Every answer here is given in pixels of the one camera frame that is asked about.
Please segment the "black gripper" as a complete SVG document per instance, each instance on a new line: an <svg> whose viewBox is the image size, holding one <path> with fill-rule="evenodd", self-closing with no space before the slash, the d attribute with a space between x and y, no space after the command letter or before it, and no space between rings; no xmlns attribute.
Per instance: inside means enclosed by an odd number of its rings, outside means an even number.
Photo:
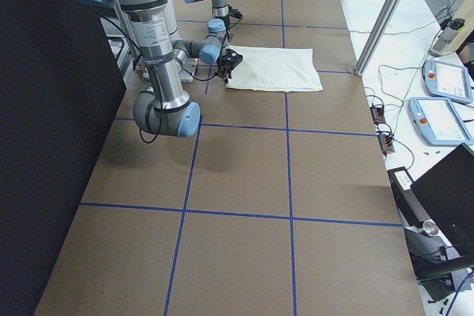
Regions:
<svg viewBox="0 0 474 316"><path fill-rule="evenodd" d="M216 16L216 19L222 20L225 26L226 32L230 32L230 17L226 16Z"/></svg>
<svg viewBox="0 0 474 316"><path fill-rule="evenodd" d="M228 63L228 55L230 49L226 49L218 59L218 76L224 76L224 83L229 84L230 81L230 65Z"/></svg>

